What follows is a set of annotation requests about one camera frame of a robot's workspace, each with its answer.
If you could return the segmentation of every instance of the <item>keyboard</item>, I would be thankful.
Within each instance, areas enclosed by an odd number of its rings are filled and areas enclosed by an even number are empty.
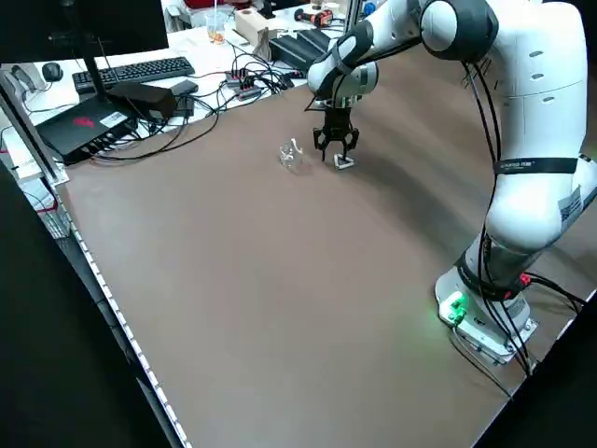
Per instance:
[[[132,63],[100,70],[100,76],[107,90],[110,90],[119,81],[148,82],[168,77],[185,77],[193,73],[195,73],[193,66],[187,61],[187,58],[183,57]],[[73,81],[78,94],[95,92],[90,72],[73,74]]]

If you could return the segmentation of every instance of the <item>white desk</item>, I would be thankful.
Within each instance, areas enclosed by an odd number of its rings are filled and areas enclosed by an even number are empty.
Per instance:
[[[272,28],[281,30],[281,34],[293,34],[294,32],[299,30],[312,29],[313,27],[309,23],[297,22],[294,20],[294,11],[297,8],[298,7],[291,7],[285,10],[276,11],[277,17],[275,19],[271,19]],[[303,8],[308,12],[311,9],[310,6],[305,6]],[[234,31],[232,31],[233,28],[234,20],[233,18],[230,18],[230,21],[227,24],[226,39],[228,39],[234,45],[239,47],[243,39],[239,37]],[[330,37],[337,37],[341,35],[341,32],[338,27],[336,27],[335,29],[330,29],[326,31],[326,33]],[[200,77],[201,75],[206,75],[213,72],[222,72],[230,70],[232,61],[235,57],[234,48],[231,45],[227,43],[222,45],[210,43],[207,37],[207,30],[205,27],[194,28],[178,33],[171,33],[168,35],[168,43],[169,48],[167,49],[148,51],[144,53],[127,54],[122,56],[110,56],[108,59],[110,65],[112,67],[116,67],[119,65],[125,65],[129,63],[140,63],[143,61],[154,61],[158,59],[184,56],[195,68],[194,76]],[[251,52],[253,50],[253,47],[250,45],[240,46],[240,48],[247,52]],[[242,56],[242,58],[239,59],[239,65],[244,66],[251,60],[251,56]],[[96,58],[96,62],[100,69],[107,68],[107,64],[104,58]],[[79,101],[78,94],[75,91],[75,86],[73,84],[71,75],[73,75],[76,72],[84,71],[85,66],[80,60],[58,61],[58,63],[64,71],[64,76],[62,77],[62,80],[54,83],[52,87],[49,89],[49,91],[38,92],[34,95],[31,95],[28,98],[27,106],[29,109],[34,111],[40,109],[49,109],[60,105],[66,106],[64,108],[51,110],[49,112],[39,112],[32,114],[30,119],[35,125],[47,119],[50,119],[55,115],[58,115],[62,111],[66,110],[66,108],[68,107],[67,105],[75,105]],[[38,63],[38,67],[40,70],[43,64],[44,63]],[[282,72],[290,70],[290,68],[283,63],[276,63],[276,69]],[[172,77],[168,79],[154,81],[149,84],[169,88],[179,83],[183,79],[183,77]],[[209,77],[202,77],[200,79],[191,80],[195,82],[199,87],[198,91],[195,94],[205,95],[207,93],[215,91],[223,79],[225,79],[224,75],[212,75]],[[296,79],[294,82],[296,86],[299,86],[304,84],[306,80]],[[224,97],[222,96],[222,94],[219,95],[220,104],[234,95],[234,92],[229,89],[223,89],[222,93]],[[266,98],[268,96],[270,96],[270,93],[266,92],[261,96],[261,98]],[[215,94],[202,97],[202,100],[211,107],[217,106]],[[251,101],[253,100],[247,100],[247,102],[232,100],[230,101],[230,103],[228,103],[228,107],[233,108],[237,105],[243,105]],[[196,107],[194,115],[190,118],[189,121],[192,122],[197,121],[199,119],[203,119],[207,113],[207,110],[202,109],[200,107]],[[173,126],[180,125],[182,124],[182,118],[172,119],[170,123]],[[4,132],[4,139],[7,144],[7,149],[10,153],[13,163],[19,167],[17,169],[19,179],[24,180],[39,177],[41,175],[41,172],[33,162],[31,154],[27,150],[24,143],[21,141],[21,138],[16,133],[16,131],[14,129],[6,130]]]

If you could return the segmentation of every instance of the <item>cup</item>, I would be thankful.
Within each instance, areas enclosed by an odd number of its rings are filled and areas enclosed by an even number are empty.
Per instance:
[[[214,9],[207,15],[207,36],[209,41],[220,45],[224,43],[224,26],[229,14]]]

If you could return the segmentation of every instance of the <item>brown table surface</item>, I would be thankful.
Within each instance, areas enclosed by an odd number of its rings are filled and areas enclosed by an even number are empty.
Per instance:
[[[303,112],[305,88],[232,110],[172,153],[69,171],[62,197],[194,446],[461,447],[500,409],[433,295],[492,182],[461,72],[423,49],[382,63],[346,172],[318,160],[323,116]],[[278,161],[291,137],[302,175]],[[595,222],[593,208],[535,269],[588,294]],[[529,302],[542,357],[570,312],[545,291]],[[497,372],[521,378],[514,363]]]

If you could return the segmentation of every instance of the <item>white label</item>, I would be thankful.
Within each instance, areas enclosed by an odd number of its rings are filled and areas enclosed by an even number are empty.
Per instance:
[[[582,213],[580,187],[577,187],[569,197],[560,200],[559,206],[562,214],[562,227],[566,230]]]
[[[114,112],[113,114],[108,115],[105,119],[100,119],[100,123],[102,123],[106,128],[113,128],[125,119],[127,119],[126,115],[123,115],[120,112]]]

